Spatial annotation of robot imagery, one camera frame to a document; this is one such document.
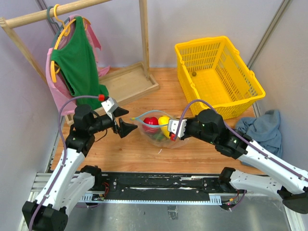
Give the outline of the red toy fruit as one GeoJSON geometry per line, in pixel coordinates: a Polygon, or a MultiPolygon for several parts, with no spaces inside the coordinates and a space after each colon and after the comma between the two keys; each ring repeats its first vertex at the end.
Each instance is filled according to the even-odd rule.
{"type": "Polygon", "coordinates": [[[148,125],[159,125],[158,124],[158,119],[154,116],[152,117],[146,117],[143,122],[145,123],[145,125],[143,125],[143,129],[146,133],[148,134],[155,134],[158,132],[159,128],[153,128],[153,127],[149,127],[148,125]]]}

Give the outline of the clear zip top bag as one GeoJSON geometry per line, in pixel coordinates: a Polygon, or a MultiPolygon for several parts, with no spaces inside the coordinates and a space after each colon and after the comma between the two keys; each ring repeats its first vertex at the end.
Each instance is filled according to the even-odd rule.
{"type": "Polygon", "coordinates": [[[170,139],[167,129],[170,119],[174,116],[160,110],[150,110],[139,116],[132,117],[130,120],[134,125],[138,126],[141,136],[150,144],[160,147],[175,149],[180,148],[189,143],[189,139],[175,141],[170,139]]]}

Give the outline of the yellow toy banana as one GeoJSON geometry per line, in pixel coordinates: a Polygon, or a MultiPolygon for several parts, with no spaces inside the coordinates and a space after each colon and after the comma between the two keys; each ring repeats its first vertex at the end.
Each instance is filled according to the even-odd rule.
{"type": "Polygon", "coordinates": [[[162,125],[162,127],[160,127],[162,133],[168,138],[170,139],[170,132],[168,131],[168,123],[169,123],[170,117],[164,115],[159,117],[158,119],[158,124],[162,125]]]}

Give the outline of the longan fruit bunch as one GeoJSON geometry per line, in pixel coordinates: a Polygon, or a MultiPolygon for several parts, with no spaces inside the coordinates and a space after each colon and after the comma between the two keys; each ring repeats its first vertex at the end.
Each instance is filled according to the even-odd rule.
{"type": "Polygon", "coordinates": [[[162,132],[159,132],[159,133],[153,133],[153,134],[150,134],[150,139],[154,142],[164,142],[167,140],[167,137],[162,133],[162,132]]]}

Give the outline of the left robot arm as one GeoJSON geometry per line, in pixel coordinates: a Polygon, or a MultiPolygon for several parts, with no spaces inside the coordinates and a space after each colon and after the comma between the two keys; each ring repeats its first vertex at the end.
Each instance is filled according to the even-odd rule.
{"type": "Polygon", "coordinates": [[[74,123],[56,169],[36,199],[26,201],[22,207],[29,230],[63,231],[71,211],[86,191],[102,187],[102,171],[98,167],[86,166],[74,177],[95,142],[95,133],[111,128],[124,138],[137,128],[122,120],[121,116],[127,115],[128,110],[109,102],[103,102],[102,106],[105,115],[98,115],[87,104],[75,108],[74,123]]]}

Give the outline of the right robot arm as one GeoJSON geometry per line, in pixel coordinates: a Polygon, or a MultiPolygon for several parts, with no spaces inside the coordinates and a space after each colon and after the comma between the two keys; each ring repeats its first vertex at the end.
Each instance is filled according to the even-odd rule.
{"type": "Polygon", "coordinates": [[[246,162],[266,174],[252,176],[226,167],[218,179],[221,191],[239,189],[272,195],[290,210],[307,214],[308,172],[275,156],[246,134],[231,129],[216,111],[206,109],[195,117],[170,121],[168,130],[181,140],[194,137],[210,143],[222,155],[246,162]]]}

